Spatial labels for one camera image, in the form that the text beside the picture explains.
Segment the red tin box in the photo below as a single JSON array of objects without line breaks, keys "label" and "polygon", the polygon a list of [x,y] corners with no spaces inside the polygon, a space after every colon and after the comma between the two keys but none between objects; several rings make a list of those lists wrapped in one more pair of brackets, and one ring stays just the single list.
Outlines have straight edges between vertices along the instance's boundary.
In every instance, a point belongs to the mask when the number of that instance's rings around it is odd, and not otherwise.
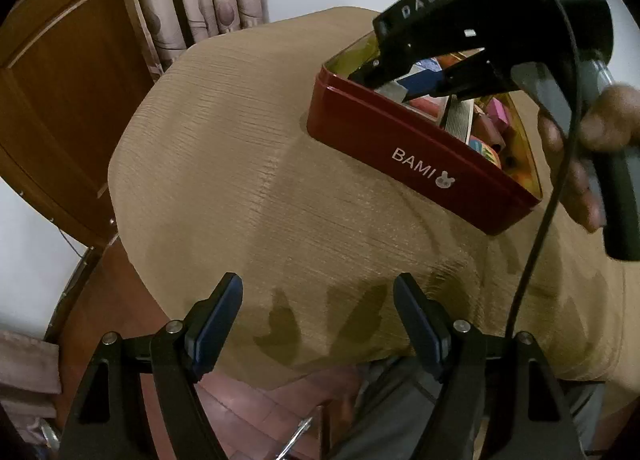
[{"label": "red tin box", "polygon": [[501,233],[529,214],[542,190],[509,95],[496,95],[512,116],[506,172],[430,120],[346,78],[376,53],[372,33],[322,66],[306,122],[309,135],[395,178],[487,234]]}]

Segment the silver bolt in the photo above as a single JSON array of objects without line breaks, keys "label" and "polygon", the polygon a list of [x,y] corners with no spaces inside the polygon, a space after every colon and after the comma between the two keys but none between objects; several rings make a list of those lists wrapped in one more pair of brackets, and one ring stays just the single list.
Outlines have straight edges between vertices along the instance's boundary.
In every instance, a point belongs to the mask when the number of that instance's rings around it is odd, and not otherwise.
[{"label": "silver bolt", "polygon": [[533,335],[531,335],[529,332],[520,332],[518,333],[518,341],[526,345],[532,345]]},{"label": "silver bolt", "polygon": [[471,329],[471,325],[464,319],[458,319],[453,322],[453,329],[461,334],[466,334]]},{"label": "silver bolt", "polygon": [[118,340],[118,334],[116,332],[107,332],[102,336],[102,344],[104,345],[112,345],[114,342]]},{"label": "silver bolt", "polygon": [[178,321],[178,319],[169,321],[164,329],[170,334],[177,334],[180,330],[182,330],[182,321]]}]

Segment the finger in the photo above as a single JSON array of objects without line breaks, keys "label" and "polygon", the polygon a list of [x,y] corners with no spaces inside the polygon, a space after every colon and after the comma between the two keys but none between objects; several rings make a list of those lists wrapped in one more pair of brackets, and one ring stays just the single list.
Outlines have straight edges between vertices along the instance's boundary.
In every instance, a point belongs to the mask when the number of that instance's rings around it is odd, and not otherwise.
[{"label": "finger", "polygon": [[538,132],[542,141],[542,151],[553,174],[562,161],[564,142],[558,126],[543,109],[538,114]]},{"label": "finger", "polygon": [[573,221],[583,226],[589,233],[594,233],[604,224],[604,215],[596,195],[587,190],[583,193],[565,191],[562,205]]},{"label": "finger", "polygon": [[580,122],[580,141],[592,151],[616,151],[640,140],[640,91],[617,84],[604,90]]},{"label": "finger", "polygon": [[[542,109],[538,116],[538,131],[542,140],[542,149],[545,153],[546,162],[549,164],[549,169],[551,169],[551,181],[555,184],[560,162],[564,157],[562,134],[556,122],[551,119],[548,112]],[[569,165],[566,189],[577,194],[589,189],[586,169],[577,159],[572,159]]]}]

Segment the wooden door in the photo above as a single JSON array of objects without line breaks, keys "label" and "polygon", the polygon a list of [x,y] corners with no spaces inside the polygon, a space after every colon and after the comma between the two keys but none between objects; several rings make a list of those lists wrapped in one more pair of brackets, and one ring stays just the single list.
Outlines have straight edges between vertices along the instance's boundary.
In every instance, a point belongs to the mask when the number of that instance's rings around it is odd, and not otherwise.
[{"label": "wooden door", "polygon": [[123,0],[18,0],[0,27],[0,175],[104,246],[108,163],[151,85]]}]

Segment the bunny logo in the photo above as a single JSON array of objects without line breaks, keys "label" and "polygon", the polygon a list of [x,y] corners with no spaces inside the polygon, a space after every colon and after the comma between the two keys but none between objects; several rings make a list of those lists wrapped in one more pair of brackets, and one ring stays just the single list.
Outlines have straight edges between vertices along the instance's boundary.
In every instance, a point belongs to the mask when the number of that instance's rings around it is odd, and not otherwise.
[{"label": "bunny logo", "polygon": [[436,178],[436,185],[440,189],[449,189],[451,184],[455,181],[456,181],[455,178],[449,178],[449,175],[447,175],[447,172],[443,171],[442,174]]}]

